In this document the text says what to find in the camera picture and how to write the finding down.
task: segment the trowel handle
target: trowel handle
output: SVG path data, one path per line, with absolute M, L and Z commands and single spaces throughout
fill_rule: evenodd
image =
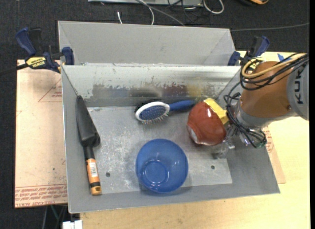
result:
M 96 160 L 94 158 L 93 148 L 85 147 L 84 156 L 85 156 L 85 162 L 87 166 L 91 194 L 93 196 L 101 195 L 102 187 L 100 185 L 100 180 L 99 180 Z

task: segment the blue clamp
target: blue clamp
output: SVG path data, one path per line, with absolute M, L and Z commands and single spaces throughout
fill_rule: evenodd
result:
M 72 49 L 70 47 L 65 47 L 62 49 L 62 53 L 65 57 L 65 64 L 74 65 L 74 55 Z
M 49 52 L 44 52 L 41 53 L 41 36 L 40 36 L 41 32 L 40 29 L 32 29 L 29 32 L 28 27 L 25 27 L 23 29 L 21 29 L 20 31 L 18 31 L 15 34 L 15 39 L 17 40 L 18 44 L 20 45 L 20 47 L 22 47 L 23 49 L 25 49 L 28 53 L 28 56 L 25 58 L 25 62 L 27 63 L 27 60 L 29 60 L 31 57 L 44 57 L 45 60 L 40 60 L 40 59 L 32 59 L 32 62 L 27 64 L 24 67 L 30 67 L 30 68 L 43 68 L 43 69 L 49 69 L 55 72 L 60 72 L 60 65 L 55 61 L 56 58 L 59 58 L 61 56 L 65 56 L 65 64 L 66 65 L 73 65 L 74 64 L 74 55 L 73 55 L 73 51 L 71 50 L 70 47 L 65 47 L 63 48 L 62 52 L 60 53 L 56 53 L 56 54 L 51 54 Z
M 248 51 L 249 57 L 261 56 L 269 47 L 270 41 L 267 37 L 255 37 L 250 50 Z
M 15 34 L 15 39 L 17 40 L 20 47 L 27 51 L 28 56 L 32 57 L 36 54 L 36 50 L 33 47 L 33 44 L 29 38 L 28 30 L 29 30 L 29 28 L 25 27 L 25 28 L 21 29 L 20 31 L 18 31 Z
M 234 51 L 230 57 L 227 66 L 235 66 L 241 58 L 241 53 Z

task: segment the brush handle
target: brush handle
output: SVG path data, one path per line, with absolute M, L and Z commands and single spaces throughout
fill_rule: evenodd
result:
M 195 105 L 194 100 L 183 100 L 169 105 L 169 111 L 187 110 Z

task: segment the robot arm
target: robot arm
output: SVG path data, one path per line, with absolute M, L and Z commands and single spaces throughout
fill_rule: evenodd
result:
M 308 78 L 308 54 L 293 54 L 280 62 L 254 58 L 242 66 L 244 90 L 235 95 L 230 92 L 226 108 L 245 144 L 264 145 L 261 128 L 270 122 L 290 116 L 309 120 Z

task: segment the red object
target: red object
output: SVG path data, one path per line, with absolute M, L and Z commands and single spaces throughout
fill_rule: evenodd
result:
M 187 130 L 191 139 L 200 145 L 219 144 L 226 136 L 221 119 L 205 102 L 199 102 L 191 109 Z

